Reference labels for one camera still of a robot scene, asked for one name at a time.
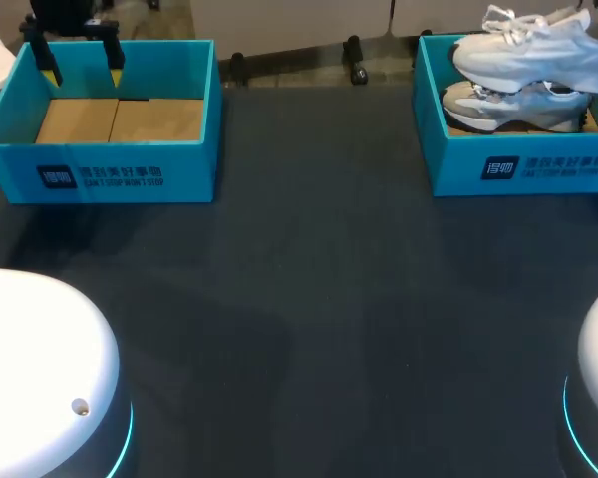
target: shoe sole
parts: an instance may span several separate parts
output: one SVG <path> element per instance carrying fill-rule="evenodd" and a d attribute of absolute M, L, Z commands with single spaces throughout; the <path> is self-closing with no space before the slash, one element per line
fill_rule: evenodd
<path fill-rule="evenodd" d="M 461 73 L 464 77 L 468 80 L 475 82 L 482 87 L 488 88 L 490 90 L 494 90 L 496 92 L 501 93 L 509 93 L 514 94 L 518 93 L 527 85 L 531 85 L 532 83 L 541 82 L 543 80 L 556 82 L 565 87 L 571 88 L 577 92 L 585 92 L 585 93 L 593 93 L 598 95 L 598 74 L 589 75 L 587 72 L 580 72 L 580 71 L 569 71 L 569 72 L 560 72 L 559 75 L 556 75 L 557 78 L 549 78 L 549 79 L 528 79 L 528 80 L 511 80 L 507 78 L 496 78 L 496 77 L 488 77 L 484 75 L 477 75 L 472 72 L 468 72 L 456 66 L 456 63 L 453 60 L 453 57 L 458 49 L 459 45 L 452 45 L 449 48 L 448 56 L 451 60 L 451 63 L 454 67 Z"/>
<path fill-rule="evenodd" d="M 559 119 L 557 119 L 556 121 L 559 122 L 554 122 L 554 118 L 550 116 L 536 117 L 539 121 L 527 119 L 481 119 L 459 115 L 458 113 L 451 112 L 447 108 L 444 108 L 444 112 L 452 120 L 455 120 L 460 128 L 466 127 L 467 130 L 478 133 L 493 133 L 499 128 L 511 123 L 522 123 L 524 125 L 529 125 L 531 128 L 549 132 L 580 132 L 583 126 L 581 117 L 584 117 L 584 115 L 579 115 L 572 119 L 566 119 L 565 121 L 559 121 Z"/>

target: shoelace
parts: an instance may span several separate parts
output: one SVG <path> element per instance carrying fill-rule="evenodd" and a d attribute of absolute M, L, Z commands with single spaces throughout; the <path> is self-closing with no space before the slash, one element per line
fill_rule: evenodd
<path fill-rule="evenodd" d="M 536 31 L 549 28 L 545 17 L 526 15 L 516 18 L 513 10 L 503 10 L 496 5 L 489 5 L 482 19 L 482 29 L 489 33 L 500 33 L 509 44 L 520 45 L 531 38 Z"/>
<path fill-rule="evenodd" d="M 554 95 L 556 97 L 572 97 L 575 95 L 580 95 L 579 92 L 573 91 L 573 90 L 569 90 L 567 92 L 558 92 L 556 91 L 557 89 L 561 88 L 557 85 L 554 85 L 553 82 L 541 82 L 543 84 L 543 86 L 545 87 L 545 89 L 551 94 Z M 514 95 L 517 95 L 517 93 L 511 93 L 511 94 L 507 94 L 507 93 L 500 93 L 500 92 L 496 92 L 494 90 L 490 90 L 486 87 L 483 87 L 481 85 L 478 85 L 476 83 L 472 83 L 471 84 L 471 88 L 473 89 L 474 93 L 476 94 L 477 97 L 479 97 L 482 100 L 489 100 L 490 98 L 494 97 L 497 98 L 499 100 L 502 100 L 504 98 L 510 98 L 513 97 Z"/>

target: teal box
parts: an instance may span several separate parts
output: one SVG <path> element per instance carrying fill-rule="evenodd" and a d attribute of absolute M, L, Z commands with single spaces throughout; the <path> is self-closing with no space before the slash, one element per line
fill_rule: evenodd
<path fill-rule="evenodd" d="M 0 186 L 11 203 L 210 202 L 222 92 L 212 41 L 121 42 L 115 88 L 101 42 L 51 43 L 52 86 L 25 44 L 0 94 Z M 198 141 L 35 144 L 51 99 L 204 99 Z"/>
<path fill-rule="evenodd" d="M 449 135 L 440 93 L 464 80 L 448 55 L 459 38 L 419 41 L 413 103 L 433 195 L 598 192 L 598 133 Z M 598 124 L 598 96 L 591 112 Z"/>

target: white shoe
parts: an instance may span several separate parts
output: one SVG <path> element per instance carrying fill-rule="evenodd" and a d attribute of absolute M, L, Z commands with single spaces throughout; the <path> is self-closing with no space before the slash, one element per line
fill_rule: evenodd
<path fill-rule="evenodd" d="M 442 103 L 447 115 L 476 131 L 492 132 L 512 121 L 549 131 L 580 131 L 591 95 L 557 91 L 549 83 L 537 83 L 506 95 L 459 82 L 445 90 Z"/>
<path fill-rule="evenodd" d="M 590 23 L 587 9 L 515 18 L 490 5 L 482 25 L 490 33 L 461 38 L 451 58 L 468 79 L 498 92 L 546 80 L 598 94 L 598 40 L 586 32 Z"/>

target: glowing light strip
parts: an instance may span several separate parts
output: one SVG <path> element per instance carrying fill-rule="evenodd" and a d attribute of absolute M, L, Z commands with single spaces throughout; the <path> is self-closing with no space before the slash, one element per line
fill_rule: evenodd
<path fill-rule="evenodd" d="M 576 438 L 576 435 L 574 435 L 574 430 L 571 427 L 571 423 L 569 422 L 569 413 L 567 413 L 567 380 L 568 379 L 569 379 L 569 377 L 565 378 L 565 387 L 562 390 L 562 405 L 565 409 L 565 421 L 567 422 L 567 428 L 569 429 L 569 434 L 571 435 L 572 440 L 574 440 L 574 444 L 576 445 L 576 448 L 578 448 L 578 451 L 580 452 L 582 457 L 585 459 L 585 461 L 591 467 L 591 469 L 594 470 L 596 473 L 598 473 L 598 467 L 596 465 L 594 465 L 593 461 L 591 461 L 591 458 L 589 458 L 587 456 L 587 453 L 585 453 L 585 450 L 583 450 L 582 446 L 580 446 L 580 443 L 578 443 L 578 439 Z"/>
<path fill-rule="evenodd" d="M 113 465 L 113 469 L 109 472 L 109 474 L 105 478 L 113 478 L 113 475 L 116 474 L 118 468 L 122 464 L 122 460 L 124 459 L 124 455 L 127 453 L 127 448 L 129 448 L 129 443 L 131 443 L 131 432 L 133 431 L 133 405 L 131 404 L 131 421 L 129 422 L 129 433 L 127 433 L 127 441 L 124 443 L 124 447 L 122 448 L 122 452 L 118 457 L 118 461 L 116 464 Z"/>

